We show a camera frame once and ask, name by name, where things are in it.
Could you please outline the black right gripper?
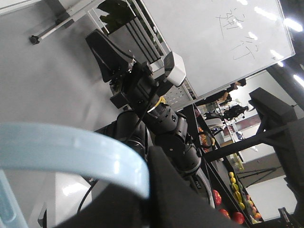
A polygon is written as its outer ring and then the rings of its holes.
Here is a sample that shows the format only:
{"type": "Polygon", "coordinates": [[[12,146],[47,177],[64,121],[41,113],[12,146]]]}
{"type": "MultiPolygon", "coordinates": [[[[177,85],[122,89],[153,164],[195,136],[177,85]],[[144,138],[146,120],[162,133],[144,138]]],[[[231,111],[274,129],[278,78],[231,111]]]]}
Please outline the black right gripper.
{"type": "Polygon", "coordinates": [[[160,104],[157,95],[160,84],[153,79],[147,62],[135,63],[133,57],[121,53],[98,29],[85,40],[98,63],[102,80],[110,82],[113,93],[110,101],[116,108],[128,105],[139,115],[166,115],[166,105],[160,104]]]}

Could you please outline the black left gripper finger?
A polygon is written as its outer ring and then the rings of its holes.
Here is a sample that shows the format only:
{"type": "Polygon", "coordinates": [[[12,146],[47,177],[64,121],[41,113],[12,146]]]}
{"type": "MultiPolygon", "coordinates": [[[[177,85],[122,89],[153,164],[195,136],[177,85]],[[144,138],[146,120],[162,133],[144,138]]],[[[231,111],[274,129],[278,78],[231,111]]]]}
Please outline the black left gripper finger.
{"type": "Polygon", "coordinates": [[[238,228],[186,185],[159,146],[149,148],[150,197],[109,184],[60,228],[238,228]]]}

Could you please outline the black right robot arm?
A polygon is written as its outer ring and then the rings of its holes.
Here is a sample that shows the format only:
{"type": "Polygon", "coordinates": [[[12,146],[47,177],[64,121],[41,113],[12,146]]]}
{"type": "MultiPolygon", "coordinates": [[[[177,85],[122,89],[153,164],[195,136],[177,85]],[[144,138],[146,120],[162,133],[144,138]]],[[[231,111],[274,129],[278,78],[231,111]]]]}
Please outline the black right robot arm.
{"type": "Polygon", "coordinates": [[[215,206],[213,192],[203,174],[201,158],[193,138],[188,134],[186,117],[165,103],[164,94],[173,86],[180,86],[185,77],[182,57],[170,52],[164,58],[164,73],[152,77],[147,62],[140,63],[124,53],[99,30],[86,37],[86,42],[97,60],[102,79],[110,85],[111,102],[116,108],[129,106],[136,114],[136,123],[117,124],[121,138],[136,144],[143,132],[142,126],[154,134],[154,142],[172,160],[179,172],[191,176],[196,190],[206,187],[209,203],[215,206]]]}

